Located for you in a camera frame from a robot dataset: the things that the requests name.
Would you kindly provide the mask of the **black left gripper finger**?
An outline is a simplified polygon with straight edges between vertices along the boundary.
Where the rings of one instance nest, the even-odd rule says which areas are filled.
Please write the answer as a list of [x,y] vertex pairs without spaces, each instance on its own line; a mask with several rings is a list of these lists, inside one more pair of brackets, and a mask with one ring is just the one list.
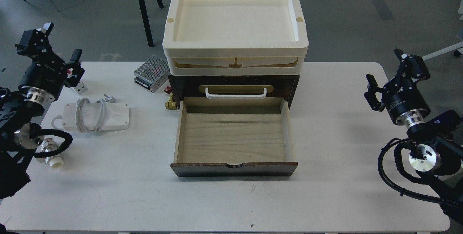
[[66,71],[68,69],[72,69],[71,76],[65,81],[65,86],[68,88],[76,87],[79,84],[81,78],[83,77],[85,70],[81,67],[80,62],[80,57],[82,53],[82,49],[74,50],[70,61],[65,64]]
[[54,23],[45,23],[41,28],[23,32],[22,38],[16,44],[17,54],[27,56],[31,59],[52,54],[52,47],[48,37],[53,30]]

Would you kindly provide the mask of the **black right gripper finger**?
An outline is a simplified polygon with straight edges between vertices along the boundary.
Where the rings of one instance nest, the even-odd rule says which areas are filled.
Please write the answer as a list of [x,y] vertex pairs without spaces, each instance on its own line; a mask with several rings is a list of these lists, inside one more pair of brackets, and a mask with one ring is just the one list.
[[373,75],[366,74],[366,79],[368,84],[367,92],[364,93],[364,97],[372,110],[382,112],[385,109],[385,104],[378,101],[377,93],[385,93],[386,89],[378,87],[377,81]]
[[394,53],[400,61],[399,69],[394,77],[394,89],[417,90],[418,81],[430,78],[430,73],[422,57],[407,55],[400,49],[394,49]]

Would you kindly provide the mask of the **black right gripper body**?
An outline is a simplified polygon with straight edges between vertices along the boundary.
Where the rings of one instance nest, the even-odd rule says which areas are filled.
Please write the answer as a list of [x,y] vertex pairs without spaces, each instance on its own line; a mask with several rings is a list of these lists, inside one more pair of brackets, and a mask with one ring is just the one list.
[[382,102],[395,125],[417,126],[424,124],[430,108],[417,88],[417,79],[400,82],[391,79],[382,89]]

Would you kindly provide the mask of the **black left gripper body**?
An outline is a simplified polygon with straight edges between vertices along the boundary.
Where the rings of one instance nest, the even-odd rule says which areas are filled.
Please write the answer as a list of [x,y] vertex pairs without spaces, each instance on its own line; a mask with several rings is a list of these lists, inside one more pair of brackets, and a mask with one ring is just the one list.
[[65,81],[71,76],[72,69],[65,70],[66,62],[54,52],[32,59],[32,63],[18,86],[27,94],[29,91],[41,91],[48,102],[54,102],[65,87]]

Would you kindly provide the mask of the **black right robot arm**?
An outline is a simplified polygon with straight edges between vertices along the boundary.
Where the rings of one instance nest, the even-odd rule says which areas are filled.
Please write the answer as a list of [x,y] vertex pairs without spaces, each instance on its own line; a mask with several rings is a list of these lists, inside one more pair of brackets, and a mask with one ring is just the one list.
[[[430,121],[425,117],[430,108],[417,88],[417,82],[430,78],[430,73],[421,56],[394,50],[399,60],[395,77],[379,87],[375,77],[366,75],[367,92],[364,97],[374,111],[387,110],[392,123],[407,129],[407,138],[393,138],[381,150],[378,157],[378,172],[389,187],[401,196],[438,203],[448,217],[462,223],[462,180],[453,187],[439,180],[439,176],[452,176],[462,168],[463,150],[453,140],[452,132],[462,123],[462,117],[448,110]],[[428,185],[437,197],[410,191],[394,183],[385,173],[383,159],[394,149],[398,172],[412,183]]]

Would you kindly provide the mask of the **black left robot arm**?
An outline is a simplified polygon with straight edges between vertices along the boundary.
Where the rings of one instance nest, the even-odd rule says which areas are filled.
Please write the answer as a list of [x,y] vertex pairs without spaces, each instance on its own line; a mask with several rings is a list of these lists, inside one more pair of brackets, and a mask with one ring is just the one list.
[[30,182],[26,170],[32,158],[46,158],[64,152],[72,143],[69,133],[43,129],[32,123],[44,114],[44,104],[58,100],[63,87],[76,87],[83,74],[81,49],[65,62],[53,53],[48,37],[53,23],[23,32],[17,54],[32,62],[17,91],[1,88],[0,197],[13,196]]

